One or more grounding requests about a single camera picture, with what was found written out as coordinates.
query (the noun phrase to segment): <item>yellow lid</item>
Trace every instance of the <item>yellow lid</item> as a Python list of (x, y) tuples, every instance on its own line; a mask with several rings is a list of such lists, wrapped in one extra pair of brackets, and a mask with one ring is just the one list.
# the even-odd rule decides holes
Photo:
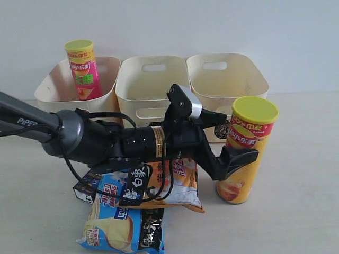
[(85, 51), (93, 47), (93, 42), (90, 40), (74, 40), (65, 44), (65, 50), (70, 52)]
[(279, 116), (278, 107), (267, 99), (257, 96), (244, 96), (233, 102), (233, 112), (246, 122), (270, 124)]

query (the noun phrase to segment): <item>yellow chip can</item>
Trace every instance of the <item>yellow chip can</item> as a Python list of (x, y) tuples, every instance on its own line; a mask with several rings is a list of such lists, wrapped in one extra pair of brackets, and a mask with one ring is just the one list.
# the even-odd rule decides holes
[(255, 162), (237, 170), (226, 180), (218, 181), (216, 190), (228, 203), (241, 204), (249, 197), (279, 109), (267, 99), (244, 96), (234, 101), (232, 111), (226, 145), (253, 148), (259, 154)]

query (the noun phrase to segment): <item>blue snack bag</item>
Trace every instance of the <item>blue snack bag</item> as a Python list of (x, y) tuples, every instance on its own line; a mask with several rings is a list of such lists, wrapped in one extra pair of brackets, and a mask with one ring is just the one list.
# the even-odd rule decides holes
[[(123, 195), (128, 173), (102, 176), (98, 189)], [(162, 219), (164, 209), (129, 209), (116, 207), (117, 198), (96, 193), (83, 236), (77, 242), (88, 249), (117, 253), (148, 252), (165, 254)]]

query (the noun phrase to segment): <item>robotic arm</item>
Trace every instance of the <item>robotic arm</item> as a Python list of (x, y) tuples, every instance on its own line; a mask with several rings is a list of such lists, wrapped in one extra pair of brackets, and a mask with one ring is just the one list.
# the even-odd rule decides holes
[(79, 109), (47, 113), (0, 93), (0, 131), (37, 140), (47, 154), (61, 158), (66, 154), (69, 160), (87, 164), (102, 174), (173, 157), (190, 157), (212, 180), (225, 180), (256, 160), (257, 150), (227, 146), (216, 157), (203, 129), (224, 124), (226, 115), (204, 110), (189, 89), (177, 84), (172, 85), (167, 97), (170, 105), (159, 126), (123, 128), (115, 122), (91, 120), (121, 116), (133, 123), (120, 113)]

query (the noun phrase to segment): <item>pringles-style can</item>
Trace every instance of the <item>pringles-style can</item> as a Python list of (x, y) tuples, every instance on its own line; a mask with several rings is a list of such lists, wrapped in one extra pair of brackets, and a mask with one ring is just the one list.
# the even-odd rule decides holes
[(226, 180), (218, 181), (216, 190), (228, 203), (241, 204), (249, 197), (279, 109), (267, 99), (244, 96), (234, 101), (232, 110), (226, 145), (253, 148), (259, 154), (255, 162), (237, 170)]
[(74, 40), (65, 44), (65, 50), (79, 99), (85, 101), (101, 97), (94, 43), (90, 40)]

